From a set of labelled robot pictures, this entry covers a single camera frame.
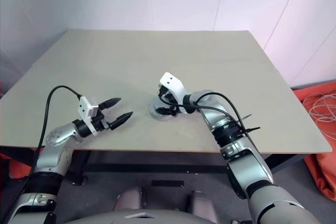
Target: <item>black cable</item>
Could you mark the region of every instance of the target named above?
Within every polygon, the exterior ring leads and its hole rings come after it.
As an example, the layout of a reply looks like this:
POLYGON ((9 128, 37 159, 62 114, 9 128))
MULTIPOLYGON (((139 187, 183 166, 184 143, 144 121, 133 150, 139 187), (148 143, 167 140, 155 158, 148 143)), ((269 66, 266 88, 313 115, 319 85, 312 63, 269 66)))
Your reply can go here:
POLYGON ((162 99, 161 96, 159 96, 159 99, 161 100, 161 102, 170 105, 170 106, 176 106, 176 107, 183 107, 183 108, 194 108, 194 109, 207 109, 207 110, 215 110, 218 111, 220 113, 223 113, 224 115, 226 115, 227 117, 229 117, 234 124, 237 125, 237 127, 239 127, 240 129, 242 129, 242 127, 237 123, 237 121, 226 111, 215 108, 215 107, 210 107, 210 106, 199 106, 199 105, 186 105, 186 104, 177 104, 177 103, 171 103, 171 102, 166 102, 162 99))
POLYGON ((230 99, 229 99, 228 97, 226 97, 225 95, 223 95, 223 94, 221 94, 221 93, 218 93, 218 92, 209 92, 209 93, 206 93, 206 94, 202 94, 202 95, 197 99, 197 101, 195 102, 195 105, 197 105, 203 97, 206 97, 206 96, 208 96, 208 95, 212 95, 212 94, 214 94, 214 95, 218 95, 218 96, 224 98, 224 99, 227 101, 227 103, 230 104, 231 108, 233 109, 233 111, 235 112, 235 114, 236 114, 236 116, 237 116, 237 118, 238 118, 238 121, 239 121, 240 125, 242 126, 241 128, 242 128, 244 131, 246 131, 245 126, 244 126, 244 124, 243 124, 243 120, 242 120, 242 118, 240 117, 240 115, 239 115, 239 113, 238 113, 238 110, 236 109, 236 107, 234 106, 234 104, 230 101, 230 99))
POLYGON ((41 147, 42 147, 42 142, 43 142, 43 139, 44 139, 44 135, 46 133, 46 128, 47 128, 47 122, 48 122, 48 114, 49 114, 49 105, 50 105, 50 101, 51 101, 51 97, 52 97, 52 94, 59 88, 65 88, 67 90, 70 90, 72 93, 74 93, 78 100, 80 99, 81 95, 79 93, 77 93, 75 90, 73 90, 72 88, 69 88, 68 86, 65 86, 65 85, 60 85, 60 86, 56 86, 54 87, 51 92, 49 93, 48 95, 48 98, 47 98, 47 103, 46 103, 46 108, 45 108, 45 112, 44 112, 44 119, 43 119, 43 127, 42 127, 42 132, 41 132, 41 137, 40 137, 40 140, 38 142, 38 146, 34 152, 34 162, 33 162, 33 165, 31 166, 30 168, 30 172, 29 172, 29 175, 26 177, 25 181, 23 182, 23 184, 21 185, 19 191, 17 192, 17 194, 15 195, 15 197, 13 198, 11 204, 9 204, 9 207, 6 209, 6 212, 4 213, 2 219, 1 219, 1 222, 0 223, 5 223, 5 220, 7 219, 9 213, 10 213, 10 210, 12 209, 13 205, 15 204, 17 198, 20 196, 22 190, 25 188, 25 186, 27 185, 31 175, 33 174, 34 172, 34 169, 36 167, 36 163, 37 163, 37 160, 38 160, 38 156, 39 156, 39 153, 40 153, 40 150, 41 150, 41 147))
POLYGON ((257 129, 259 129, 260 127, 252 128, 252 129, 246 129, 245 126, 244 126, 243 120, 242 120, 242 118, 240 117, 240 115, 239 115, 239 113, 238 113, 238 110, 236 109, 236 107, 234 106, 234 104, 232 103, 232 101, 230 101, 230 99, 229 99, 228 97, 226 97, 225 95, 223 95, 223 94, 221 94, 221 93, 218 93, 218 92, 209 92, 209 93, 206 93, 206 94, 201 95, 201 96, 197 99, 197 101, 195 102, 195 104, 198 104, 199 101, 200 101, 203 97, 206 97, 206 96, 208 96, 208 95, 212 95, 212 94, 213 94, 213 95, 218 95, 218 96, 224 98, 224 99, 227 101, 227 103, 230 104, 231 108, 233 109, 233 111, 235 112, 235 114, 236 114, 236 116, 237 116, 237 118, 238 118, 238 121, 239 121, 240 125, 242 126, 241 129, 243 130, 244 134, 245 134, 246 137, 251 141, 251 143, 252 143, 252 145, 254 146, 254 148, 255 148, 256 150, 258 150, 257 147, 256 147, 256 145, 255 145, 254 142, 252 141, 250 135, 248 134, 248 130, 249 130, 249 131, 257 130, 257 129))

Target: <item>white bracket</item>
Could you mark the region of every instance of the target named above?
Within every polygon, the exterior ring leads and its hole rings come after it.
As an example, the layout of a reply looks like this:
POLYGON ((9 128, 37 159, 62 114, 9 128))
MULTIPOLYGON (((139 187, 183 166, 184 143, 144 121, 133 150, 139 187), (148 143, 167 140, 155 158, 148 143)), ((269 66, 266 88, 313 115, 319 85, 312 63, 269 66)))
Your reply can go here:
MULTIPOLYGON (((184 89, 182 82, 168 72, 164 73, 164 75, 161 77, 160 85, 169 89, 169 92, 173 94, 178 104, 183 104, 184 96, 190 94, 184 89)), ((183 107, 179 107, 179 109, 182 113, 187 113, 183 107)))
POLYGON ((78 105, 78 112, 94 136, 97 136, 98 132, 96 131, 95 127, 92 125, 91 118, 97 115, 97 111, 98 111, 97 104, 94 104, 91 100, 89 100, 88 98, 84 96, 80 97, 79 105, 78 105))

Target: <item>orange bag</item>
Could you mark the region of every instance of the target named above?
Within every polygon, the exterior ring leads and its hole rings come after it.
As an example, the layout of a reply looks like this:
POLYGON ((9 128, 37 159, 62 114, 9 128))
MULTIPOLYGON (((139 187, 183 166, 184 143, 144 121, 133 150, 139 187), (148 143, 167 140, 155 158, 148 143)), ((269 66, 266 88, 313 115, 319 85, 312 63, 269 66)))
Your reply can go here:
POLYGON ((30 166, 21 163, 18 160, 12 159, 5 154, 0 154, 1 158, 10 159, 9 161, 9 177, 10 178, 23 178, 30 172, 30 166))
MULTIPOLYGON (((315 102, 321 98, 322 94, 336 93, 336 81, 301 90, 295 90, 294 93, 300 102, 305 101, 303 105, 306 110, 309 111, 312 109, 315 102)), ((334 99, 328 100, 328 103, 336 105, 334 99)), ((328 113, 328 108, 326 106, 320 106, 318 107, 318 112, 328 113)), ((324 137, 331 145, 332 152, 312 154, 306 157, 304 162, 306 163, 306 166, 308 167, 308 170, 310 171, 316 186, 321 191, 321 193, 327 198, 336 201, 336 140, 332 139, 336 138, 336 121, 321 122, 316 121, 313 116, 312 118, 320 130, 329 133, 329 135, 324 134, 324 137)))

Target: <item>silver robot arm segment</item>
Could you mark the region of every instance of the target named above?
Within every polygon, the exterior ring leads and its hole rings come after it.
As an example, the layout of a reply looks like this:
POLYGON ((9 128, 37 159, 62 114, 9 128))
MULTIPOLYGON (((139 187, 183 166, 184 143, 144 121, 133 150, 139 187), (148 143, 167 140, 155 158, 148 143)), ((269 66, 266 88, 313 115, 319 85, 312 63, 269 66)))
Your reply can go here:
MULTIPOLYGON (((195 109, 188 107, 189 105, 210 106, 227 113, 214 95, 205 96, 196 104, 201 96, 211 91, 189 93, 181 81, 170 73, 163 75, 159 87, 159 98, 150 105, 150 111, 155 118, 162 120, 178 113, 193 113, 195 109), (172 103, 187 107, 174 108, 172 103)), ((232 117, 215 110, 197 110, 219 144, 223 158, 228 160, 227 174, 235 193, 241 199, 248 200, 253 223, 319 223, 286 190, 274 184, 272 173, 258 149, 247 132, 243 132, 232 117)))
POLYGON ((73 123, 51 131, 40 154, 34 173, 53 172, 65 176, 74 148, 83 141, 73 123))

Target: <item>gray floor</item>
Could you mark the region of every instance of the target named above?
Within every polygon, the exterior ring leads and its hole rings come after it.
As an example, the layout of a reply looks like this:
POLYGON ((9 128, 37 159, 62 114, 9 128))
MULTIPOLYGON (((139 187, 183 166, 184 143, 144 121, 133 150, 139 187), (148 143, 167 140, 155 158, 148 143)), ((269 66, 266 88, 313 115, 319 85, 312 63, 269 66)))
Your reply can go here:
MULTIPOLYGON (((58 223, 109 211, 119 193, 136 185, 145 189, 148 208, 184 210, 188 194, 200 190, 213 200, 222 223, 249 219, 246 201, 236 197, 226 175, 87 173, 87 176, 89 181, 83 187, 63 183, 55 211, 58 223), (183 180, 185 186, 151 187, 153 179, 183 180)), ((279 171, 274 178, 321 223, 336 223, 336 202, 319 193, 303 161, 279 171)))

